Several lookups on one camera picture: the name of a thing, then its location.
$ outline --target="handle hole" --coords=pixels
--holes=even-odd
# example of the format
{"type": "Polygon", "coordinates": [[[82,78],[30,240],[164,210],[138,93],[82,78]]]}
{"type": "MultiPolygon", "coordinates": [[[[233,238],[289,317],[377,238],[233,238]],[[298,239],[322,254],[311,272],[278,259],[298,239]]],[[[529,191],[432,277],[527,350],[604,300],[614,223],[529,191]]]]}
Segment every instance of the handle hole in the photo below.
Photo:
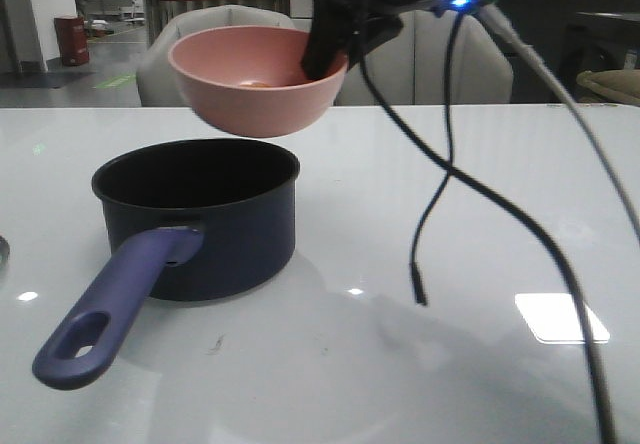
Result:
{"type": "Polygon", "coordinates": [[[92,312],[76,317],[69,324],[55,356],[58,359],[75,359],[86,355],[96,345],[107,324],[109,315],[104,312],[92,312]]]}

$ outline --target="pink bowl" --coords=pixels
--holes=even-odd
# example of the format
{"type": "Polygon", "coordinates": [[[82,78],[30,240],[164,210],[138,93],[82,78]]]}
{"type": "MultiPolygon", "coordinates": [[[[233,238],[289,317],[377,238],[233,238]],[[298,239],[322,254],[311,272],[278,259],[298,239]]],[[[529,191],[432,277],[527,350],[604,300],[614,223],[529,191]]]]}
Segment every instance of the pink bowl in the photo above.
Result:
{"type": "Polygon", "coordinates": [[[315,122],[340,90],[347,56],[323,79],[300,67],[308,33],[232,26],[189,34],[169,51],[185,102],[208,124],[240,136],[275,137],[315,122]]]}

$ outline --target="red trash can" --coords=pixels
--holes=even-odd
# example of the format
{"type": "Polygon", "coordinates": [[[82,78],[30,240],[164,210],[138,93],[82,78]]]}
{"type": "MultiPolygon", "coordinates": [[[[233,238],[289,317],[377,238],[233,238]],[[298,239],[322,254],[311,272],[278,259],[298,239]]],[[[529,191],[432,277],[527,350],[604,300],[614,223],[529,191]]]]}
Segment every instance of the red trash can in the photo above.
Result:
{"type": "Polygon", "coordinates": [[[54,18],[60,59],[65,66],[79,66],[89,62],[84,19],[76,16],[54,18]]]}

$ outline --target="bowl rim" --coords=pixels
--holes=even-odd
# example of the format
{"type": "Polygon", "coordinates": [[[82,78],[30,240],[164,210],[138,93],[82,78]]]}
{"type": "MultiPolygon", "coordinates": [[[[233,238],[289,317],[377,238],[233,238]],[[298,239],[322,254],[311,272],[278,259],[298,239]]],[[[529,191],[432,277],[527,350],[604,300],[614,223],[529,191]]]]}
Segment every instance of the bowl rim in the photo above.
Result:
{"type": "Polygon", "coordinates": [[[309,34],[306,31],[302,31],[300,29],[291,29],[291,28],[287,28],[287,27],[280,27],[280,26],[261,26],[261,25],[241,25],[241,26],[221,26],[221,27],[212,27],[209,29],[203,29],[201,31],[196,31],[196,32],[192,32],[191,34],[187,34],[186,36],[182,36],[180,39],[178,39],[176,42],[174,42],[171,47],[169,48],[169,52],[167,53],[167,57],[169,59],[169,64],[171,65],[171,67],[173,68],[173,70],[177,73],[180,73],[184,76],[187,76],[189,79],[201,82],[203,84],[214,84],[216,86],[220,86],[220,87],[225,87],[228,89],[238,89],[238,90],[244,90],[244,91],[258,91],[258,92],[274,92],[274,91],[281,91],[283,89],[304,89],[305,87],[311,87],[311,86],[317,86],[319,83],[322,83],[324,81],[329,81],[332,79],[336,79],[337,76],[341,75],[341,74],[345,74],[346,70],[347,70],[347,66],[349,65],[349,58],[346,54],[346,52],[344,51],[338,51],[338,54],[336,55],[336,58],[338,58],[338,56],[343,60],[342,65],[338,68],[337,71],[329,74],[326,77],[323,77],[322,79],[316,79],[313,80],[311,82],[306,82],[304,84],[296,84],[293,86],[277,86],[277,87],[248,87],[248,86],[237,86],[237,85],[233,85],[233,84],[225,84],[223,82],[219,82],[219,81],[214,81],[212,79],[204,79],[202,77],[196,76],[195,74],[187,71],[186,69],[184,69],[184,67],[180,66],[176,60],[173,57],[173,53],[175,51],[175,49],[183,42],[186,41],[188,39],[192,39],[195,36],[199,35],[199,34],[207,34],[207,33],[211,33],[211,32],[216,32],[216,31],[227,31],[229,29],[250,29],[250,28],[260,28],[260,29],[278,29],[281,31],[287,31],[287,32],[293,32],[293,33],[298,33],[298,34],[309,34]]]}

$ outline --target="white chair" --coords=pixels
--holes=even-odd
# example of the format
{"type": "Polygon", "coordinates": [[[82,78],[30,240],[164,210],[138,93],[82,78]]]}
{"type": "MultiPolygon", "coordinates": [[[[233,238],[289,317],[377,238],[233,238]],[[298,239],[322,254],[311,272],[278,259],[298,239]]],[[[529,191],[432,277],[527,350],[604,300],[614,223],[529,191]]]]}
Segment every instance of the white chair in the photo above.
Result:
{"type": "Polygon", "coordinates": [[[226,5],[180,14],[162,29],[144,53],[136,72],[138,94],[143,106],[176,107],[185,104],[174,81],[168,60],[169,49],[178,39],[204,29],[223,26],[261,25],[292,29],[293,21],[284,14],[254,7],[226,5]]]}
{"type": "MultiPolygon", "coordinates": [[[[400,16],[401,34],[367,56],[372,80],[390,104],[442,104],[445,50],[455,13],[438,18],[412,11],[400,16]]],[[[513,70],[473,17],[460,26],[453,53],[453,104],[502,104],[511,99],[513,70]]],[[[373,105],[359,66],[345,78],[337,105],[373,105]]]]}

